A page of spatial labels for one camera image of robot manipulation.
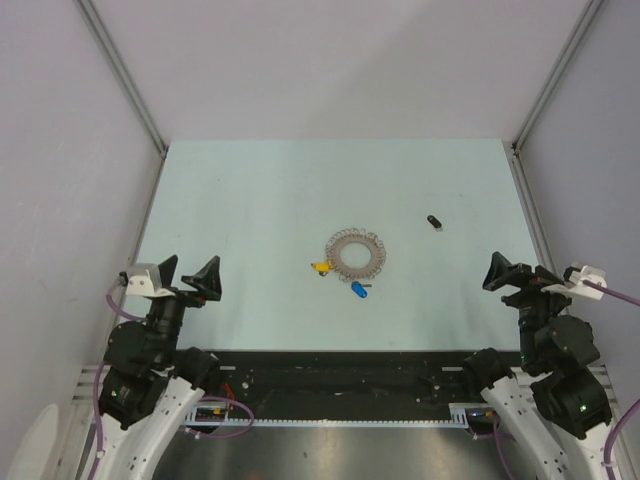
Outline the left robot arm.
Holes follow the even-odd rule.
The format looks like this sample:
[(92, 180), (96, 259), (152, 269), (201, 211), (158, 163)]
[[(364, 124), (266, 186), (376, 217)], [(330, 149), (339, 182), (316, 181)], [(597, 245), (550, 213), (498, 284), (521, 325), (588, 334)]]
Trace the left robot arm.
[(108, 293), (120, 318), (107, 340), (92, 386), (95, 453), (85, 479), (150, 479), (171, 439), (200, 400), (214, 397), (223, 382), (219, 359), (177, 343), (188, 309), (222, 297), (218, 256), (173, 286), (178, 258), (135, 264), (112, 284), (127, 296), (144, 298), (146, 315), (123, 310)]

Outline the steel disc with key rings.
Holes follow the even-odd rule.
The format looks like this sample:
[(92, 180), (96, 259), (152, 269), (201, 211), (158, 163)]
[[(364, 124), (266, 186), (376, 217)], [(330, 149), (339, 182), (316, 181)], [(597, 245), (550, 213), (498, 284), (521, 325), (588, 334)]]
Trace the steel disc with key rings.
[(342, 282), (373, 280), (386, 263), (387, 251), (374, 232), (348, 228), (329, 239), (325, 257), (331, 271)]

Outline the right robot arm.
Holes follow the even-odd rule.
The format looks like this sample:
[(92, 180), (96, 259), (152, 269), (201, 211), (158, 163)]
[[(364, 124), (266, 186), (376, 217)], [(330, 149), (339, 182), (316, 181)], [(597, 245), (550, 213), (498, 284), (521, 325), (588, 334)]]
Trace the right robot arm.
[(485, 401), (521, 447), (539, 479), (614, 479), (619, 428), (609, 397), (590, 367), (600, 358), (591, 325), (567, 313), (576, 297), (599, 300), (608, 292), (603, 270), (570, 266), (558, 276), (542, 266), (512, 263), (495, 252), (482, 287), (518, 313), (522, 387), (493, 348), (462, 363), (461, 388)]

